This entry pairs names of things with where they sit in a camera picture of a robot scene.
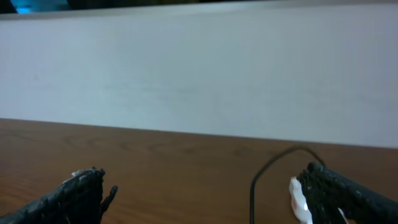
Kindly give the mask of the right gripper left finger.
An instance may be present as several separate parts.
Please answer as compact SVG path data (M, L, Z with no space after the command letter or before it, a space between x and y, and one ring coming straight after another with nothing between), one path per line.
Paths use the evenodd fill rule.
M104 169L92 167L72 173L52 192L1 216L1 224L100 224L118 186L103 196Z

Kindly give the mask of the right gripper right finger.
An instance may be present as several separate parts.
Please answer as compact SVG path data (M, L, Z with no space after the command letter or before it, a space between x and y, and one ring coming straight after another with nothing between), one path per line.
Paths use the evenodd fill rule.
M297 177L312 222L397 224L397 202L311 162Z

